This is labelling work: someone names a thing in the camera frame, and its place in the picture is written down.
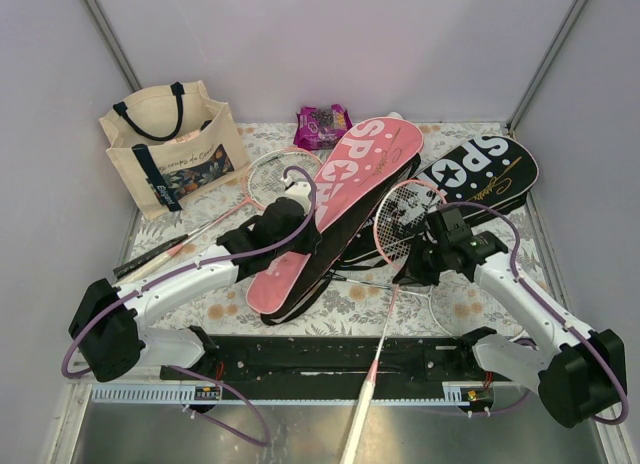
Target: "gray wall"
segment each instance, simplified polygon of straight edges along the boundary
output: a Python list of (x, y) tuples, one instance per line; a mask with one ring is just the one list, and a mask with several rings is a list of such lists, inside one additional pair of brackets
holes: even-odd
[(506, 121), (573, 0), (100, 0), (143, 86), (203, 79), (239, 122), (301, 105)]
[(97, 118), (127, 94), (79, 0), (0, 0), (0, 462), (48, 447), (66, 328), (133, 201)]
[(627, 352), (640, 441), (640, 0), (592, 0), (516, 130), (577, 314)]

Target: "pink racket bag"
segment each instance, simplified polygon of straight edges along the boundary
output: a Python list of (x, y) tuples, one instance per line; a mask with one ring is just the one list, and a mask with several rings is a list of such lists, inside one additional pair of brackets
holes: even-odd
[(330, 282), (323, 276), (385, 194), (419, 166), (422, 140), (420, 129), (392, 117), (366, 120), (342, 137), (314, 179), (322, 242), (313, 254), (284, 254), (249, 287), (249, 306), (265, 324), (288, 322), (315, 302)]

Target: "black racket grip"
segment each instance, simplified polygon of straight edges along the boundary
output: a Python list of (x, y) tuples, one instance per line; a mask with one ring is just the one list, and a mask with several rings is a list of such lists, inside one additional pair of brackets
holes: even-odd
[(154, 257), (159, 256), (164, 251), (168, 251), (176, 244), (180, 244), (187, 237), (189, 237), (188, 234), (183, 234), (182, 236), (174, 237), (173, 239), (167, 242), (163, 242), (159, 246), (154, 247), (150, 251), (145, 252), (144, 254), (136, 257), (135, 259), (132, 259), (129, 262), (125, 262), (121, 266), (116, 267), (113, 270), (113, 275), (116, 276), (116, 279), (122, 279), (127, 274), (130, 274), (131, 272), (135, 271), (139, 267), (144, 266), (147, 262), (149, 262)]

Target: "tabletop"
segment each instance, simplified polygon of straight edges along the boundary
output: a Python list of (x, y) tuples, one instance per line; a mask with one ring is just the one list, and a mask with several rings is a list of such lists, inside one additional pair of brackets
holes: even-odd
[[(421, 152), (423, 164), (434, 161), (464, 141), (481, 135), (502, 135), (498, 123), (425, 123), (417, 124), (424, 134)], [(256, 159), (274, 149), (289, 147), (295, 124), (239, 124), (250, 158)], [(320, 151), (324, 159), (330, 151)], [(204, 194), (184, 206), (153, 221), (140, 218), (132, 236), (130, 257), (140, 255), (172, 237), (197, 228), (232, 209), (243, 200), (240, 182), (232, 181)], [(246, 205), (185, 248), (167, 266), (186, 260), (215, 242), (217, 236), (237, 227), (259, 213)], [(542, 264), (534, 242), (532, 224), (524, 208), (509, 214), (518, 227), (522, 245), (518, 262), (540, 286), (547, 288)], [(490, 230), (509, 247), (514, 237), (506, 224), (497, 220), (475, 228)], [(394, 274), (390, 266), (360, 272), (346, 272), (352, 280), (389, 285)], [(278, 326), (266, 326), (246, 303), (251, 279), (224, 289), (203, 294), (173, 312), (167, 313), (154, 327), (180, 329), (190, 325), (202, 327), (209, 334), (240, 335), (357, 335), (376, 336), (382, 332), (392, 292), (366, 284), (333, 281), (322, 296), (302, 316)], [(469, 283), (464, 276), (442, 274), (437, 287), (406, 289), (401, 292), (389, 324), (389, 335), (458, 336), (481, 326), (489, 326), (505, 336), (517, 336), (522, 327), (490, 295)]]

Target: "purple snack bag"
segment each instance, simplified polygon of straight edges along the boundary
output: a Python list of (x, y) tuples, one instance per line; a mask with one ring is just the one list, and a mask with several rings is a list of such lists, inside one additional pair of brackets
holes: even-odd
[(349, 113), (340, 104), (331, 107), (303, 107), (293, 143), (308, 151), (333, 148), (353, 126)]

